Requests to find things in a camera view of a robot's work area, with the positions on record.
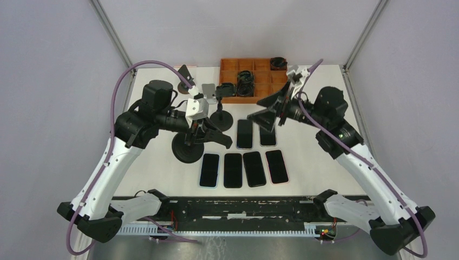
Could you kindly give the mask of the black round phone stand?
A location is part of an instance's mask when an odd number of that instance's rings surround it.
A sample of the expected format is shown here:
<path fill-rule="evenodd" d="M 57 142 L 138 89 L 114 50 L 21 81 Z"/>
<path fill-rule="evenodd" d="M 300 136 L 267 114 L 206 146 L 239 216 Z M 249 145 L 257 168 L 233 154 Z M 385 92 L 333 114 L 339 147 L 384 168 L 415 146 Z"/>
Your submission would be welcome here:
<path fill-rule="evenodd" d="M 212 113 L 210 120 L 222 132 L 229 130 L 233 125 L 233 117 L 228 111 L 223 110 L 222 100 L 223 98 L 236 96 L 236 92 L 235 84 L 230 82 L 224 82 L 216 87 L 215 98 L 217 101 L 217 110 Z"/>

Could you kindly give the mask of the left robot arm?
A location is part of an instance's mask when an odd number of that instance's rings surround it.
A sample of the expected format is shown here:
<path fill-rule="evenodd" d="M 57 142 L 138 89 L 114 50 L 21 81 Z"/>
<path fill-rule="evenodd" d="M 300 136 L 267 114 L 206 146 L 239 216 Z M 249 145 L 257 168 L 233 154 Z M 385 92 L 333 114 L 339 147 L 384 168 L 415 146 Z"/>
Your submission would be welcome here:
<path fill-rule="evenodd" d="M 115 120 L 104 155 L 82 191 L 58 206 L 57 212 L 86 236 L 105 243 L 133 221 L 169 216 L 168 199 L 157 190 L 128 200 L 113 199 L 133 162 L 161 130 L 175 133 L 173 154 L 183 163 L 198 161 L 207 142 L 232 146 L 231 137 L 208 118 L 208 103 L 198 90 L 191 90 L 185 111 L 172 107 L 173 92 L 166 81 L 146 84 L 141 98 Z"/>

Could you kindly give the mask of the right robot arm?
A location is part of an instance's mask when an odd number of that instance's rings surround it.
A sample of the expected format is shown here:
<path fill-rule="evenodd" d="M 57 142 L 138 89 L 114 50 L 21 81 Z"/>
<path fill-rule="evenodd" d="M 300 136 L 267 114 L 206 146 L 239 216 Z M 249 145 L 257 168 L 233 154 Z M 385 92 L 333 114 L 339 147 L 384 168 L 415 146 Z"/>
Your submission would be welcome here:
<path fill-rule="evenodd" d="M 353 176 L 372 202 L 366 206 L 326 190 L 314 199 L 314 217 L 319 221 L 334 217 L 354 225 L 387 255 L 409 250 L 409 244 L 420 239 L 422 252 L 417 257 L 425 258 L 425 230 L 436 217 L 434 211 L 418 206 L 384 172 L 361 135 L 345 120 L 348 104 L 340 89 L 323 87 L 314 102 L 302 97 L 303 91 L 294 92 L 286 84 L 259 100 L 262 109 L 247 118 L 267 131 L 288 119 L 316 127 L 319 146 Z"/>

